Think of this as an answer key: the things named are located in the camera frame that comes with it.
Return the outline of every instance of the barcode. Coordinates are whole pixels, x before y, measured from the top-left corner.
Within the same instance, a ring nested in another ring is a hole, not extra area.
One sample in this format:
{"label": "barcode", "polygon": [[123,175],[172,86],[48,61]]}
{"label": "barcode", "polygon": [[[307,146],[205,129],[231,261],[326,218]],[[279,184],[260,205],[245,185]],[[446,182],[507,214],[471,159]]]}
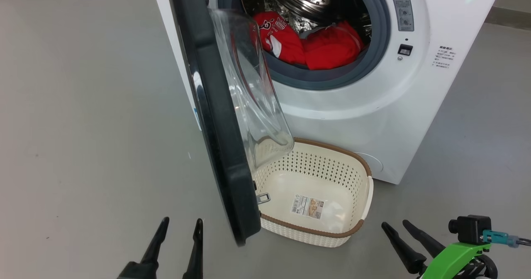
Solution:
{"label": "barcode", "polygon": [[292,213],[297,213],[298,200],[298,198],[295,198],[295,200],[293,201]]}

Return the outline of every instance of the laundry basket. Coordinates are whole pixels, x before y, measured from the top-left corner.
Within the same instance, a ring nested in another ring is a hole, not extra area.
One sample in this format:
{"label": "laundry basket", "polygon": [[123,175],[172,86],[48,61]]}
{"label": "laundry basket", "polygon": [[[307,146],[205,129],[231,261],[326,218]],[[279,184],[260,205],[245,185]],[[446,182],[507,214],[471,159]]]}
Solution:
{"label": "laundry basket", "polygon": [[373,194],[368,164],[333,145],[295,139],[293,151],[254,173],[261,224],[293,240],[338,247],[357,232]]}

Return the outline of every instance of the front-loading washer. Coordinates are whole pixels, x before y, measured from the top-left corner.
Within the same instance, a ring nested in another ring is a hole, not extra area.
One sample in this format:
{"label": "front-loading washer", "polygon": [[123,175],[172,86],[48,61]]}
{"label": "front-loading washer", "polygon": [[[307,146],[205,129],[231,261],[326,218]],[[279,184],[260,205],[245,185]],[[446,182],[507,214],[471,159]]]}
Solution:
{"label": "front-loading washer", "polygon": [[[210,8],[243,11],[240,0]],[[186,58],[168,0],[157,0],[194,112]],[[398,184],[494,0],[363,0],[372,36],[354,63],[310,71],[266,54],[294,137],[357,152]]]}

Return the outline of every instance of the green bracket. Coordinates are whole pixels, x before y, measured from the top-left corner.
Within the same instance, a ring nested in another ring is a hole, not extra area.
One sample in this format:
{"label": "green bracket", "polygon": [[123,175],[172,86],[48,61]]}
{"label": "green bracket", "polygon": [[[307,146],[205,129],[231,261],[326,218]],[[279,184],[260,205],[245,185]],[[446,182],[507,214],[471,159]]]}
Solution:
{"label": "green bracket", "polygon": [[422,275],[422,279],[452,279],[474,257],[481,255],[480,251],[490,247],[491,244],[478,246],[453,243],[433,259]]}

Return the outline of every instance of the teal connector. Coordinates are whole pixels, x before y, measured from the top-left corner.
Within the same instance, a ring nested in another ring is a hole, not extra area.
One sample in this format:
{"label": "teal connector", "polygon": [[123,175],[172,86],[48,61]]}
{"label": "teal connector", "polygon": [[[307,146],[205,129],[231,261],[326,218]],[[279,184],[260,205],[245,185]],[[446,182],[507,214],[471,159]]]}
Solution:
{"label": "teal connector", "polygon": [[483,230],[483,242],[493,243],[493,244],[502,244],[509,247],[518,247],[519,244],[516,241],[519,240],[519,237],[515,235],[509,235],[505,232],[497,232],[492,230]]}

